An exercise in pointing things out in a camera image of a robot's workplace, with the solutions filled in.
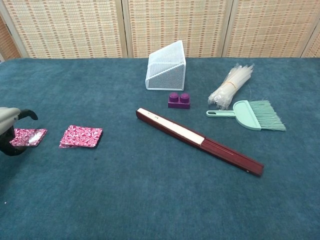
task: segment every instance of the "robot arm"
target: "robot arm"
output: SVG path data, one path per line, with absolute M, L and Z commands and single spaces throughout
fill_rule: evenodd
M 26 147 L 14 147 L 10 141 L 15 138 L 14 124 L 25 117 L 38 120 L 37 115 L 29 110 L 20 110 L 12 107 L 0 107 L 0 151 L 9 156 L 22 154 Z

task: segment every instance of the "broom bristles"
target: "broom bristles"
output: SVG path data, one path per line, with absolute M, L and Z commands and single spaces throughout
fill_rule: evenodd
M 251 101 L 249 104 L 262 129 L 287 130 L 268 100 Z

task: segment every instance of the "dustpan handle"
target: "dustpan handle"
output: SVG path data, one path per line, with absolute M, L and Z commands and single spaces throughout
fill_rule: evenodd
M 210 118 L 235 118 L 236 113 L 234 111 L 228 111 L 228 110 L 209 110 L 205 113 L 207 117 Z

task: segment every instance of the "white mesh basket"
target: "white mesh basket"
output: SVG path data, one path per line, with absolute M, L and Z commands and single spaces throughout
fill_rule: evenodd
M 149 55 L 145 87 L 148 90 L 183 91 L 186 58 L 182 41 L 176 41 Z

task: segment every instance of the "mint green brush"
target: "mint green brush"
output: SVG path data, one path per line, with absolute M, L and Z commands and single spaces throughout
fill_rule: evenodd
M 243 127 L 251 130 L 269 129 L 285 131 L 286 127 L 281 122 L 268 100 L 262 101 L 237 101 L 233 110 L 209 110 L 206 115 L 211 118 L 235 118 Z

